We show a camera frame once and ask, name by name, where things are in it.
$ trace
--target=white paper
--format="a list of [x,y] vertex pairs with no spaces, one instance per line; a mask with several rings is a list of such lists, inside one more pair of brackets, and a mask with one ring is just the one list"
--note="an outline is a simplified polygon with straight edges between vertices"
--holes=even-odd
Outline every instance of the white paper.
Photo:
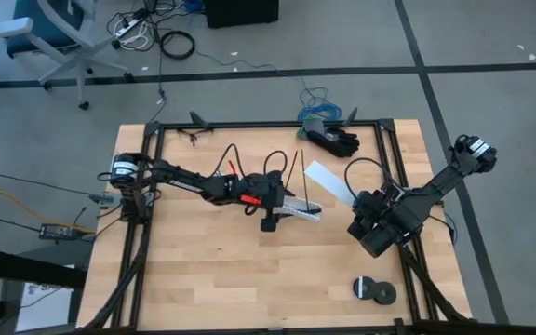
[[323,165],[313,161],[305,170],[305,175],[320,184],[320,186],[336,196],[345,205],[349,207],[353,206],[355,199],[346,187],[346,183]]
[[[56,289],[58,288],[26,283],[24,284],[21,306],[28,306]],[[33,306],[20,308],[16,331],[67,324],[73,291],[72,288],[62,288]]]

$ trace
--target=white cable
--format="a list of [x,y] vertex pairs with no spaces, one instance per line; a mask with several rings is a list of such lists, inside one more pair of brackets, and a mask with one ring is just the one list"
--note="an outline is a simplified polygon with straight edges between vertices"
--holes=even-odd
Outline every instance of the white cable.
[[174,7],[172,8],[157,8],[156,11],[161,11],[161,10],[165,10],[166,12],[162,13],[162,14],[158,14],[160,16],[164,16],[165,14],[167,14],[168,12],[170,11],[173,11],[175,9],[178,9],[180,8],[181,6],[183,6],[183,1],[180,1],[178,4],[176,4]]
[[[119,21],[117,21],[115,23],[115,25],[113,27],[113,35],[117,34],[117,26],[119,25],[119,23],[121,23],[123,21],[124,21],[124,19],[121,18],[121,19],[119,19]],[[119,46],[121,48],[123,48],[124,50],[130,50],[130,51],[139,50],[139,49],[145,48],[148,45],[148,42],[150,42],[150,40],[146,36],[147,32],[148,32],[148,25],[146,24],[145,21],[143,21],[141,23],[141,25],[140,25],[140,29],[138,30],[138,33],[136,33],[135,35],[129,37],[128,39],[125,39],[125,40],[117,39],[117,41],[119,42]],[[129,44],[134,43],[134,42],[138,41],[139,39],[144,40],[144,43],[142,43],[141,46],[137,46],[137,47],[130,47],[129,46]]]

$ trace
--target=power strip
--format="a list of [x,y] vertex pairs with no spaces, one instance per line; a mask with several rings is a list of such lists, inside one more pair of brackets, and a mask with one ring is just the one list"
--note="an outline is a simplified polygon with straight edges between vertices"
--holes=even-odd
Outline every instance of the power strip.
[[121,38],[123,35],[129,33],[130,30],[140,24],[143,20],[144,19],[132,19],[127,25],[127,27],[124,27],[120,29],[117,33],[115,33],[115,38]]

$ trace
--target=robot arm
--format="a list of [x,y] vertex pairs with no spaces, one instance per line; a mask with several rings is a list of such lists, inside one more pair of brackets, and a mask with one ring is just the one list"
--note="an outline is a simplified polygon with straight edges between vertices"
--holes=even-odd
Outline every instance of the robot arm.
[[[150,175],[139,176],[143,175],[140,172],[150,172]],[[317,214],[321,211],[318,204],[295,198],[283,185],[282,172],[278,170],[265,174],[252,173],[241,179],[236,174],[204,177],[162,159],[153,160],[142,154],[120,154],[114,158],[108,182],[123,196],[123,221],[146,220],[150,217],[144,205],[147,200],[142,189],[153,182],[200,194],[215,206],[244,205],[247,215],[255,213],[257,208],[265,209],[266,216],[261,220],[263,232],[275,231],[278,221],[288,216],[318,221]],[[307,205],[307,210],[301,210],[299,204]]]
[[391,182],[373,194],[362,191],[353,205],[355,220],[348,232],[374,258],[393,244],[404,246],[418,235],[431,208],[464,177],[489,172],[497,161],[496,150],[477,136],[461,135],[452,150],[452,161],[420,189],[405,191]]

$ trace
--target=black disc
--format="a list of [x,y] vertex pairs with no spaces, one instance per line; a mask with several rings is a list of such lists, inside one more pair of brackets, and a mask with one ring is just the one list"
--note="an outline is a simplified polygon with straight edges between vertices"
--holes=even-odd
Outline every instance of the black disc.
[[374,284],[374,280],[368,276],[360,276],[353,282],[353,292],[356,297],[361,300],[373,299],[373,289],[370,287]]
[[371,286],[373,300],[379,304],[388,305],[396,301],[396,289],[388,282],[375,283]]

